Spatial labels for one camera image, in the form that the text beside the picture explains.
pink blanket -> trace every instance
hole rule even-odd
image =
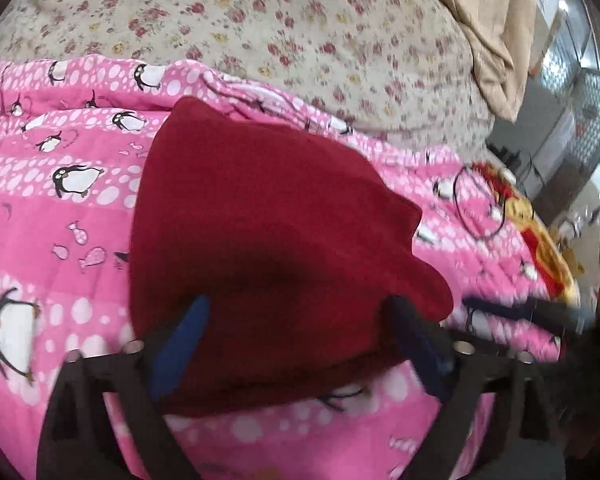
[[[126,253],[136,192],[152,139],[184,95],[236,121],[285,122],[358,150],[389,188],[423,209],[428,241],[414,240],[413,253],[450,283],[456,308],[445,322],[539,358],[557,357],[551,336],[526,322],[479,314],[468,320],[463,294],[512,301],[541,296],[545,288],[508,222],[488,242],[475,242],[462,227],[446,193],[462,163],[447,147],[411,152],[356,132],[345,136],[341,120],[286,92],[192,60],[0,62],[0,446],[24,478],[35,478],[46,402],[65,352],[115,352],[134,337]],[[476,234],[498,224],[482,186],[477,177],[459,181],[463,218]],[[342,401],[344,414],[308,399],[203,420],[167,416],[167,422],[205,480],[397,478],[438,404],[408,363],[369,386],[368,396]],[[120,412],[110,407],[126,458],[142,474]],[[489,409],[485,396],[454,476],[471,467]]]

penguin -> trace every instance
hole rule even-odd
[[[21,126],[20,131],[28,132],[29,130],[32,130],[33,128],[37,128],[37,127],[41,126],[43,122],[45,122],[45,119],[46,119],[46,114],[42,114],[39,117],[36,117],[35,119],[33,119],[32,121],[29,121],[27,124],[24,124],[24,126]]]
[[[85,198],[89,193],[89,188],[103,173],[104,170],[98,168],[74,164],[73,166],[58,168],[51,178],[56,186],[58,198],[62,198],[62,193],[77,193]]]
[[[7,379],[6,365],[33,384],[33,329],[40,307],[28,301],[12,300],[10,295],[16,290],[10,288],[0,297],[0,371]]]
[[[146,63],[139,64],[134,70],[134,79],[141,92],[145,88],[160,88],[160,81],[166,72],[166,66],[152,66]]]
[[[20,94],[18,94],[18,98],[11,105],[11,115],[14,117],[21,117],[24,113],[24,109],[22,108],[22,103],[20,102]]]
[[[454,195],[454,183],[449,178],[435,181],[433,194],[444,200],[451,200]]]
[[[538,280],[538,270],[536,269],[536,266],[525,262],[524,260],[520,262],[520,274],[528,277],[532,282]]]
[[[84,107],[85,108],[100,108],[96,104],[96,91],[95,90],[91,90],[91,101],[85,101]]]
[[[128,132],[139,132],[146,124],[146,120],[135,116],[133,112],[118,112],[111,118],[111,122],[120,130]]]
[[[333,128],[341,135],[350,135],[353,133],[353,128],[351,124],[343,121],[341,118],[336,116],[331,116],[331,120],[329,121],[329,128]]]
[[[36,147],[42,153],[52,152],[54,149],[56,149],[56,147],[58,146],[58,144],[60,144],[60,141],[62,140],[60,138],[60,135],[62,135],[62,132],[58,133],[57,135],[49,135],[45,140],[36,144]]]
[[[54,61],[49,67],[46,75],[49,78],[49,82],[53,85],[57,82],[64,81],[66,76],[66,69],[69,65],[68,61]]]

bed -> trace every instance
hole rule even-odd
[[[134,338],[126,257],[136,192],[152,139],[187,95],[236,120],[286,123],[359,151],[423,209],[433,238],[415,239],[413,251],[454,293],[446,324],[557,358],[549,334],[469,316],[460,301],[547,294],[513,224],[476,241],[440,193],[463,160],[484,154],[491,117],[471,68],[462,31],[437,0],[13,0],[0,19],[0,305],[24,304],[29,331],[10,349],[17,371],[0,364],[0,448],[19,474],[35,478],[65,352],[116,352]],[[80,168],[93,177],[85,189],[56,185],[55,175]],[[470,220],[478,232],[498,225],[483,180],[461,179],[459,197],[485,212]],[[408,363],[370,391],[345,399],[345,415],[307,399],[167,422],[205,480],[395,479],[438,404]],[[456,478],[470,469],[489,412],[485,397]],[[142,476],[114,402],[110,413]]]
[[[471,48],[438,0],[13,0],[0,59],[199,60],[408,148],[486,151]]]

beige curtain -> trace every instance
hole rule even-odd
[[[536,0],[440,0],[464,31],[494,114],[515,121],[525,94]]]

maroon towel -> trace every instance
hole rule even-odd
[[[357,152],[183,98],[155,138],[130,249],[136,336],[211,300],[163,409],[201,416],[327,394],[402,360],[380,304],[442,320],[452,297],[411,254],[421,210]]]

